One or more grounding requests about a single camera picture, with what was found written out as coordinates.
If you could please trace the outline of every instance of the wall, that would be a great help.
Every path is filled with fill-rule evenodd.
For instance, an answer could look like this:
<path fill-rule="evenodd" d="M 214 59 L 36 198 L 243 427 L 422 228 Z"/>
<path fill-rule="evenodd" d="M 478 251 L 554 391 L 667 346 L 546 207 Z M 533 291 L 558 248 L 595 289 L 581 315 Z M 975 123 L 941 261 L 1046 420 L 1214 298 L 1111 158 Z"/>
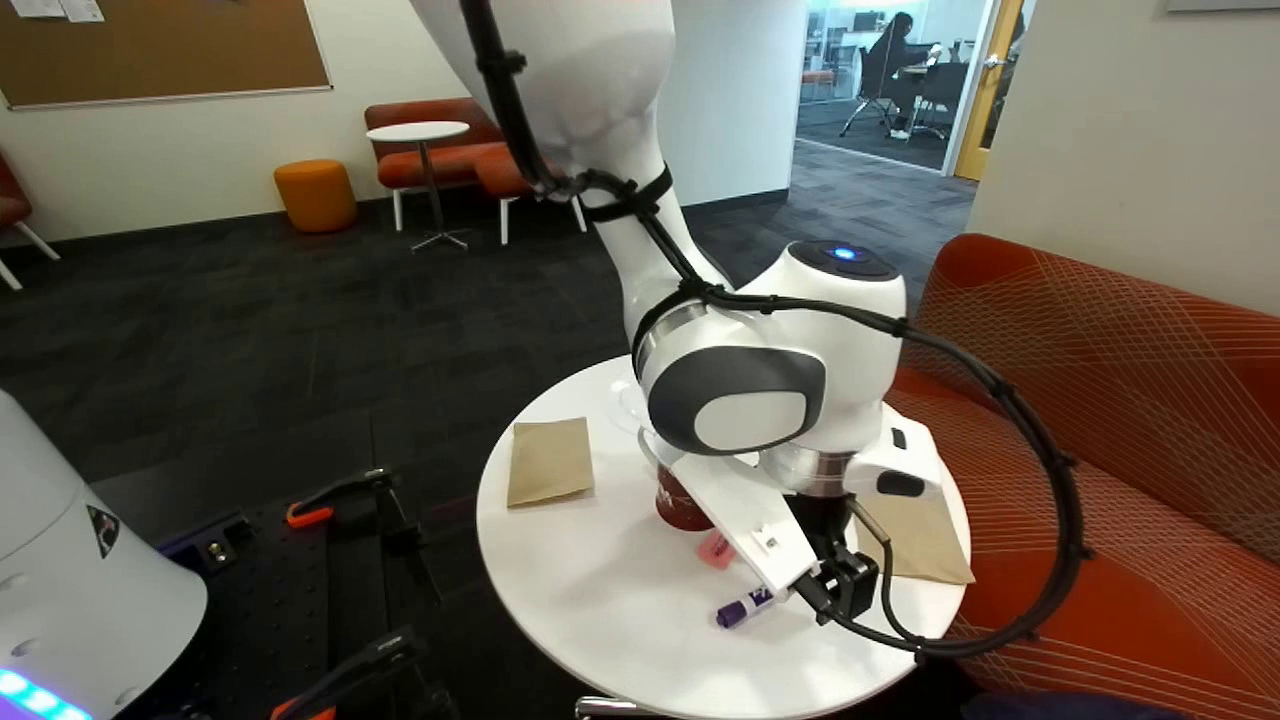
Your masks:
<path fill-rule="evenodd" d="M 682 205 L 793 184 L 803 4 L 678 0 L 678 70 L 659 141 Z"/>
<path fill-rule="evenodd" d="M 975 42 L 987 0 L 932 0 L 921 29 L 921 42 Z"/>
<path fill-rule="evenodd" d="M 276 213 L 274 170 L 299 158 L 346 162 L 367 198 L 362 110 L 460 86 L 406 0 L 314 0 L 310 12 L 334 92 L 0 111 L 0 141 L 40 200 L 40 234 Z"/>
<path fill-rule="evenodd" d="M 793 180 L 803 7 L 678 0 L 682 70 L 659 128 L 686 205 Z M 274 170 L 347 165 L 380 198 L 362 111 L 378 99 L 463 92 L 409 0 L 310 0 L 334 92 L 69 105 L 0 111 L 53 240 L 279 213 Z"/>
<path fill-rule="evenodd" d="M 1042 0 L 971 228 L 1280 312 L 1278 35 Z"/>

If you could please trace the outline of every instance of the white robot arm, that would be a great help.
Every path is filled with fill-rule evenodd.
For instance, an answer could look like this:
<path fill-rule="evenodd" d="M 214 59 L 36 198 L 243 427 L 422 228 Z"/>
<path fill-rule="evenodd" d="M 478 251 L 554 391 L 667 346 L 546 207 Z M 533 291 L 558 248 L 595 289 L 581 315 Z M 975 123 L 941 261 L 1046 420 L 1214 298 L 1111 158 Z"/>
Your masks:
<path fill-rule="evenodd" d="M 118 716 L 200 632 L 208 590 L 152 553 L 0 391 L 0 716 Z"/>
<path fill-rule="evenodd" d="M 905 277 L 870 248 L 803 240 L 727 289 L 688 238 L 656 141 L 672 0 L 413 7 L 502 122 L 533 190 L 588 207 L 625 291 L 656 427 L 648 452 L 767 590 L 797 590 L 822 622 L 849 624 L 863 603 L 833 610 L 843 585 L 875 585 L 843 553 L 849 497 L 875 477 L 870 470 L 917 486 L 948 473 L 930 427 L 884 403 L 908 333 Z"/>

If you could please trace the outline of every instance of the round white table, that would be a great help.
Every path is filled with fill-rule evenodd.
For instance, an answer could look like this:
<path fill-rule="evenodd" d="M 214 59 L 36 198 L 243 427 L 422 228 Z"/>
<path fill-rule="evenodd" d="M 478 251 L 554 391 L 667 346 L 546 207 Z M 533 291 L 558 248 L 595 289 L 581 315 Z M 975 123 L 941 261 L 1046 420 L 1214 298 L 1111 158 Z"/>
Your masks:
<path fill-rule="evenodd" d="M 440 190 L 437 190 L 437 170 L 432 170 L 432 146 L 449 141 L 449 137 L 463 137 L 473 123 L 463 122 L 413 122 L 413 123 L 383 123 L 383 128 L 373 128 L 367 141 L 373 146 L 409 146 L 422 152 L 422 165 L 424 165 L 424 190 L 432 198 L 432 216 L 437 216 L 437 234 L 418 240 L 413 251 L 428 248 L 428 246 L 458 246 L 458 248 L 467 248 L 467 240 L 451 238 L 445 228 L 445 207 L 440 207 Z"/>
<path fill-rule="evenodd" d="M 511 427 L 498 441 L 478 500 L 480 555 L 526 637 L 577 682 L 659 716 L 823 716 L 859 706 L 917 667 L 908 653 L 818 624 L 801 597 L 722 628 L 714 613 L 753 590 L 749 568 L 695 555 L 699 531 L 656 518 L 656 470 L 636 449 L 643 400 L 634 363 L 593 363 L 511 426 L 588 420 L 595 487 L 510 509 Z M 944 487 L 961 544 L 970 518 Z M 896 613 L 944 637 L 965 590 L 894 582 Z M 889 628 L 880 603 L 863 624 Z"/>

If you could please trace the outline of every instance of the orange sofa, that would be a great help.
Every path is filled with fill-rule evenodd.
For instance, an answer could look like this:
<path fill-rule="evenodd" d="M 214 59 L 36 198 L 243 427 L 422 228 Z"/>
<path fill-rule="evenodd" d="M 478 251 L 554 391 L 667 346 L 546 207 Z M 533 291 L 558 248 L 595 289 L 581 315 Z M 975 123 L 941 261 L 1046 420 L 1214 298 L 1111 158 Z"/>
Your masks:
<path fill-rule="evenodd" d="M 970 660 L 995 691 L 1103 691 L 1184 716 L 1280 716 L 1280 315 L 995 238 L 957 238 L 917 324 L 986 358 L 1077 460 L 1089 555 L 1029 642 Z M 957 637 L 1020 613 L 1052 561 L 1042 465 L 948 363 L 908 352 L 971 518 Z"/>

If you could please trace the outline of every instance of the table leg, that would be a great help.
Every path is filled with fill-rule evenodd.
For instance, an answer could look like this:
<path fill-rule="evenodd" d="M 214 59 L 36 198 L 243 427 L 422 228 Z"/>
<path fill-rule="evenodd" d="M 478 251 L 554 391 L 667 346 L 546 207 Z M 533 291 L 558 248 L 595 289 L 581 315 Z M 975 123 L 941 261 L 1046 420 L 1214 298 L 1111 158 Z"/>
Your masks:
<path fill-rule="evenodd" d="M 648 716 L 648 713 L 641 706 L 615 700 L 615 695 L 581 695 L 571 706 L 571 720 L 593 720 L 593 716 Z"/>
<path fill-rule="evenodd" d="M 467 240 L 460 240 L 460 238 L 451 238 L 451 234 L 445 228 L 445 207 L 440 207 L 440 190 L 437 190 L 437 170 L 432 170 L 432 152 L 428 152 L 428 146 L 422 146 L 418 152 L 422 152 L 422 162 L 424 162 L 428 198 L 432 198 L 432 216 L 437 216 L 437 234 L 432 234 L 432 238 L 424 238 L 424 240 L 418 240 L 418 246 L 413 246 L 413 251 L 432 248 L 432 246 L 458 246 L 458 248 L 467 248 Z"/>

